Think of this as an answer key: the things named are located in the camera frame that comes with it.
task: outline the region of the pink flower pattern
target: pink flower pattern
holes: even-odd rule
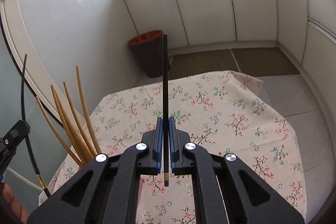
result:
[[[283,117],[257,97],[261,87],[262,81],[232,71],[172,80],[169,115],[175,117],[177,129],[189,133],[192,142],[215,155],[235,153],[305,214],[305,183],[295,132]],[[244,102],[246,107],[232,104],[234,100]],[[161,83],[103,98],[91,114],[103,153],[118,155],[140,142],[144,132],[156,128],[161,110]],[[293,163],[300,167],[295,172]],[[78,166],[67,156],[49,190],[56,191],[77,170]],[[164,187],[163,181],[163,173],[142,176],[136,223],[196,224],[191,176],[170,174],[169,187]],[[44,200],[42,193],[39,203]]]

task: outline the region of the floor mat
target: floor mat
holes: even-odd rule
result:
[[[220,70],[238,71],[229,50],[195,52],[174,56],[169,80]]]
[[[242,73],[254,77],[300,74],[279,48],[233,49]]]

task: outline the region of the black clamp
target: black clamp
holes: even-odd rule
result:
[[[99,154],[29,217],[28,224],[134,224],[140,175],[161,172],[163,120],[141,143],[113,157]]]
[[[0,182],[9,163],[16,154],[17,146],[29,134],[27,122],[19,120],[3,137],[0,138]]]
[[[221,157],[191,143],[187,132],[176,129],[174,117],[169,139],[172,173],[192,175],[197,223],[304,224],[302,215],[235,154]]]

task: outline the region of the white wall trim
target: white wall trim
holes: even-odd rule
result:
[[[29,39],[21,16],[18,0],[0,0],[0,14],[9,48],[20,70],[23,69],[23,59],[25,54],[27,54],[25,76],[33,91],[38,95],[49,111],[59,120],[50,88],[50,85],[54,85],[66,111],[71,113],[67,98],[48,74]],[[77,115],[81,124],[85,124],[84,117],[78,112]],[[73,116],[69,116],[73,122],[75,122]]]
[[[308,18],[308,24],[314,27],[315,29],[319,30],[325,36],[327,36],[330,40],[336,40],[336,34],[334,34],[331,30],[329,30],[326,26],[322,25],[321,23],[313,20],[312,18]]]

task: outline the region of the trash can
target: trash can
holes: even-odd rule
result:
[[[163,31],[156,30],[132,38],[128,45],[149,78],[162,76]]]

